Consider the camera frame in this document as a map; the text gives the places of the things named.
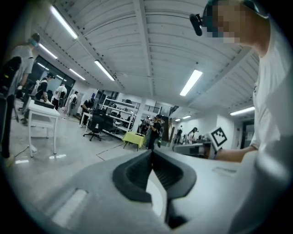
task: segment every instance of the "railing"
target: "railing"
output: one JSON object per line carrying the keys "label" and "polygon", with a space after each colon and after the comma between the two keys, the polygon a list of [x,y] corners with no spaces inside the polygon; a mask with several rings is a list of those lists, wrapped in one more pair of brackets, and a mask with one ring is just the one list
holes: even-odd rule
{"label": "railing", "polygon": [[160,108],[159,107],[154,107],[154,106],[149,106],[149,105],[145,105],[143,108],[145,111],[148,112],[154,112],[154,113],[159,113]]}
{"label": "railing", "polygon": [[173,108],[171,108],[169,116],[170,116],[174,111],[176,111],[176,110],[178,109],[178,107],[179,107],[179,106],[174,106]]}
{"label": "railing", "polygon": [[[140,107],[140,103],[138,103],[138,102],[135,102],[135,101],[132,101],[131,102],[133,105],[135,105],[136,104],[136,108],[138,109],[139,107]],[[149,106],[149,105],[145,105],[144,107],[143,107],[143,109],[145,110],[145,111],[148,111],[148,112],[154,112],[154,113],[159,113],[159,111],[160,111],[160,108],[159,107],[154,107],[154,106]]]}
{"label": "railing", "polygon": [[138,103],[138,102],[135,102],[135,101],[132,101],[131,102],[132,103],[132,105],[136,105],[136,108],[138,109],[139,107],[140,107],[140,103]]}

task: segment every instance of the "black office chair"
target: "black office chair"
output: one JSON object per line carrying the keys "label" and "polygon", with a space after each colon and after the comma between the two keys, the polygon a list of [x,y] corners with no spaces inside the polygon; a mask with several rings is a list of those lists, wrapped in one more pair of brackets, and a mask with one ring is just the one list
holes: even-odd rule
{"label": "black office chair", "polygon": [[85,135],[92,136],[90,141],[92,141],[93,137],[96,137],[99,139],[99,141],[101,141],[101,138],[97,133],[100,133],[103,130],[104,123],[105,123],[105,116],[100,115],[99,112],[93,112],[92,120],[89,124],[89,129],[91,130],[91,132],[83,134],[83,136]]}

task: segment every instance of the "glossy white floor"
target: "glossy white floor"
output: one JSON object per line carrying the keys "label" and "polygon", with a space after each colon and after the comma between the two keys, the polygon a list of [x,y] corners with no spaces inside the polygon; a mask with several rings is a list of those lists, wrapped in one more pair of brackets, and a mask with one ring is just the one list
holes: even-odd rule
{"label": "glossy white floor", "polygon": [[[21,103],[17,101],[16,108],[20,106]],[[82,136],[85,128],[79,128],[76,118],[68,118],[61,110],[60,113],[56,138],[57,155],[60,156],[55,158],[53,154],[53,130],[50,130],[50,137],[46,139],[46,129],[32,128],[32,136],[36,137],[32,138],[32,144],[37,148],[36,154],[31,158],[29,150],[25,150],[15,158],[14,165],[7,169],[8,179],[16,192],[36,207],[41,205],[44,197],[49,196],[81,169],[136,151],[134,145],[127,145],[123,149],[123,142],[109,135],[105,135],[101,142],[96,138],[90,142],[89,136]],[[28,127],[12,120],[11,153],[16,155],[27,146]],[[154,210],[163,216],[165,191],[154,173],[151,173],[150,180],[148,190],[152,190],[153,202],[157,204],[156,207],[154,205]]]}

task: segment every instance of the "white table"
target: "white table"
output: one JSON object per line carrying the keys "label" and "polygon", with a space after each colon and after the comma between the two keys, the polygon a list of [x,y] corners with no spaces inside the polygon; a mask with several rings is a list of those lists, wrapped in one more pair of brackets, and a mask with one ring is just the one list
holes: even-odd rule
{"label": "white table", "polygon": [[34,100],[30,101],[28,109],[28,142],[31,157],[33,157],[31,127],[47,128],[47,138],[49,138],[49,128],[54,129],[53,147],[54,154],[56,154],[56,126],[60,114],[55,109],[50,109],[44,106],[36,105]]}
{"label": "white table", "polygon": [[86,132],[87,132],[87,126],[88,126],[88,121],[89,121],[89,118],[92,117],[92,114],[89,114],[89,113],[83,113],[82,117],[81,117],[81,124],[79,125],[80,128],[82,128],[82,124],[83,124],[83,119],[84,119],[84,116],[88,116],[88,120],[87,120],[87,125],[86,125]]}

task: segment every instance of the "ceiling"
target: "ceiling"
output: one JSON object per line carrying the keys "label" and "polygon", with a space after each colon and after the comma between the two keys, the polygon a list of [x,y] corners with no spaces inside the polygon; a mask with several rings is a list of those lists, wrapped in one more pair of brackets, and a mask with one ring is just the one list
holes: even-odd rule
{"label": "ceiling", "polygon": [[[196,36],[190,13],[207,0],[59,0],[55,7],[78,34],[74,40],[43,4],[33,30],[91,87],[152,98],[204,112],[251,103],[259,59],[247,48]],[[100,60],[116,81],[94,63]],[[203,72],[185,96],[194,69]]]}

